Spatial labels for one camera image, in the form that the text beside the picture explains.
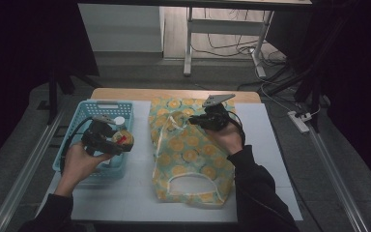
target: power strip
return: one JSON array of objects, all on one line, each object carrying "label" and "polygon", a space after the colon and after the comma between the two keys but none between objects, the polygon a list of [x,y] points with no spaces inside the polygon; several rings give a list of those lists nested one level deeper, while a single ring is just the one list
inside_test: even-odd
[{"label": "power strip", "polygon": [[295,126],[297,126],[298,130],[300,130],[301,133],[309,132],[309,127],[303,122],[303,120],[300,117],[296,117],[295,115],[297,112],[290,111],[288,112],[288,116],[291,118],[291,120],[294,122]]}]

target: black sleeve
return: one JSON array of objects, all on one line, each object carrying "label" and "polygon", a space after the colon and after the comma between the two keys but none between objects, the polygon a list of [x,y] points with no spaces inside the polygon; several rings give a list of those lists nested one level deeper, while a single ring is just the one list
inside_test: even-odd
[{"label": "black sleeve", "polygon": [[243,231],[299,231],[287,205],[275,193],[268,170],[255,163],[251,145],[229,156],[235,168],[237,217]]},{"label": "black sleeve", "polygon": [[18,232],[82,232],[86,228],[71,223],[73,199],[49,194],[35,219],[25,222]]}]

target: yellow patterned bag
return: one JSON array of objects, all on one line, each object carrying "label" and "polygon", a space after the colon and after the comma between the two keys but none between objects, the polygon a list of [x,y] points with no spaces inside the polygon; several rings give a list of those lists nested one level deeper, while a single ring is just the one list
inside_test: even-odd
[{"label": "yellow patterned bag", "polygon": [[[153,183],[158,199],[206,205],[222,205],[227,199],[233,186],[234,166],[204,130],[187,120],[190,115],[205,113],[203,102],[193,99],[152,100],[149,123],[156,149]],[[235,111],[232,101],[224,102],[224,106]],[[190,177],[193,179],[188,182],[178,182]],[[198,190],[189,192],[184,188]]]}]

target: person's left hand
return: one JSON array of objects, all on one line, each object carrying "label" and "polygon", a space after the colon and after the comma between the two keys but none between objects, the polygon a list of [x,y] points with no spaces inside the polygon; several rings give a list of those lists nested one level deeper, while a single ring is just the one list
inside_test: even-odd
[{"label": "person's left hand", "polygon": [[81,141],[73,144],[66,154],[65,168],[54,194],[70,197],[80,181],[92,174],[101,162],[112,157],[109,154],[93,157],[87,154]]}]

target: gray floor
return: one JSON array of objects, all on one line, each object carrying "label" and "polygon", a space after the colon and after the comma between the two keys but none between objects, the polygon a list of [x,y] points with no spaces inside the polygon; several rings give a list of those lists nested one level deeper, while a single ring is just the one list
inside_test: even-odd
[{"label": "gray floor", "polygon": [[[162,59],[153,55],[145,57],[138,54],[97,53],[100,77],[94,79],[105,87],[119,88],[236,91],[240,84],[256,82],[241,90],[259,91],[260,89],[261,82],[255,78],[252,61],[193,59],[191,78],[184,78],[183,62],[177,59],[175,57]],[[267,67],[267,74],[272,75],[279,68]],[[60,123],[58,133],[51,139],[43,160],[6,231],[16,231],[22,222],[34,217],[54,174],[51,165],[62,141],[62,132],[65,132],[77,104],[90,98],[94,90],[77,78],[73,78],[73,82],[76,91],[72,96],[59,93],[59,102],[70,101],[71,106]],[[298,110],[292,102],[295,89],[296,86],[278,94],[284,100],[277,97],[274,99],[285,107]],[[0,206],[46,127],[48,113],[46,110],[37,108],[41,101],[47,100],[46,85],[31,92],[29,107],[0,150]],[[304,221],[298,221],[300,231],[320,231],[312,215],[324,231],[354,231],[310,136],[299,133],[287,117],[286,108],[269,98],[262,98],[262,102],[267,107],[287,169],[297,187],[297,200],[304,217]],[[326,108],[322,108],[319,113],[321,136],[371,231],[371,172],[355,149],[332,124],[326,111]],[[93,230],[90,223],[86,225],[89,230]]]}]

